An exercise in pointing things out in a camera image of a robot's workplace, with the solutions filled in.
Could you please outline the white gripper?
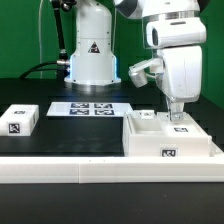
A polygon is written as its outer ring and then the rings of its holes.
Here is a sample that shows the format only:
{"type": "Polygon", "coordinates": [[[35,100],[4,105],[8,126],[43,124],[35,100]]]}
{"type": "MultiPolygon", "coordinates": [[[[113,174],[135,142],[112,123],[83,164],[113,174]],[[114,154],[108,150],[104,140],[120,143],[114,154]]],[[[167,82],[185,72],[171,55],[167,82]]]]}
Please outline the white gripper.
{"type": "Polygon", "coordinates": [[[145,44],[162,60],[156,83],[171,100],[168,111],[172,122],[183,119],[183,102],[194,102],[201,92],[202,49],[206,27],[198,17],[149,21],[145,44]]]}

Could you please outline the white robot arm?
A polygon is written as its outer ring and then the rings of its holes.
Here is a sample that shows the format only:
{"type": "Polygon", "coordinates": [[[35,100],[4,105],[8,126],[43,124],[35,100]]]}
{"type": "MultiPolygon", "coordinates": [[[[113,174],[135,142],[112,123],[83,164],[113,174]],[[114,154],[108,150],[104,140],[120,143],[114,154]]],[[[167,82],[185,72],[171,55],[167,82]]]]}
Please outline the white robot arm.
{"type": "MultiPolygon", "coordinates": [[[[199,18],[199,0],[113,0],[126,18],[140,19],[144,46],[153,57],[129,68],[137,87],[150,78],[165,94],[171,121],[183,119],[183,108],[201,92],[202,50],[206,28],[199,18]]],[[[118,83],[111,51],[112,16],[96,0],[77,0],[76,50],[65,82],[90,89],[118,83]]]]}

